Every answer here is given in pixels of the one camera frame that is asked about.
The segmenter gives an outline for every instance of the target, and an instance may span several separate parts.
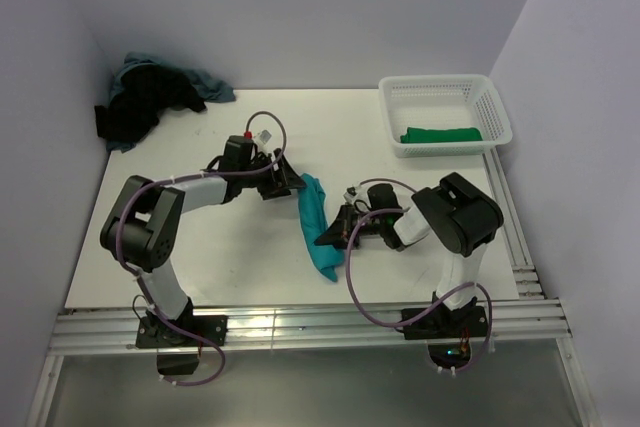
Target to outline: pile of clothes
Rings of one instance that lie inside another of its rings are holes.
[[[131,52],[116,74],[109,106],[95,106],[98,136],[107,150],[132,149],[166,108],[206,110],[207,102],[233,102],[233,87],[200,69],[181,69],[160,57]]]

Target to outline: white wall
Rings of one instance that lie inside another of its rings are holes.
[[[111,74],[69,0],[0,0],[0,412],[22,425],[106,153]]]
[[[491,76],[501,151],[605,425],[640,423],[640,0],[529,0]]]
[[[75,0],[112,68],[146,50],[236,87],[489,74],[526,0]]]

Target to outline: tabletop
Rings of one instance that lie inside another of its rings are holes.
[[[326,191],[329,223],[345,189],[372,177],[388,177],[416,189],[436,186],[458,172],[491,195],[481,156],[396,158],[388,143],[377,90],[240,90],[237,101],[208,104],[206,112],[166,111],[160,124],[126,152],[114,152],[104,174],[87,229],[67,308],[128,307],[138,292],[130,274],[102,249],[99,233],[125,180],[154,180],[197,172],[222,153],[230,135],[241,135],[258,110],[276,114],[287,129],[286,157],[298,174],[317,177]],[[268,129],[275,148],[282,136],[268,117],[254,132]],[[399,194],[407,205],[408,195]],[[434,235],[398,253],[382,239],[364,238],[353,255],[353,277],[361,301],[430,301],[446,251]],[[199,209],[180,219],[172,253],[176,275],[196,306],[282,306],[345,304],[344,267],[338,282],[324,278],[306,250],[297,195],[263,201],[251,190],[232,202]],[[493,300],[519,298],[502,230],[489,245],[479,282]]]

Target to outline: plastic laundry basket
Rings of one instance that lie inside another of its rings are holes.
[[[513,134],[493,82],[484,75],[419,75],[380,81],[380,106],[397,157],[482,154]],[[401,144],[407,127],[476,127],[482,141]]]

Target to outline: green cloth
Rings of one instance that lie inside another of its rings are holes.
[[[407,133],[400,136],[402,144],[438,144],[442,142],[475,142],[482,140],[475,127],[466,129],[426,130],[407,127]]]

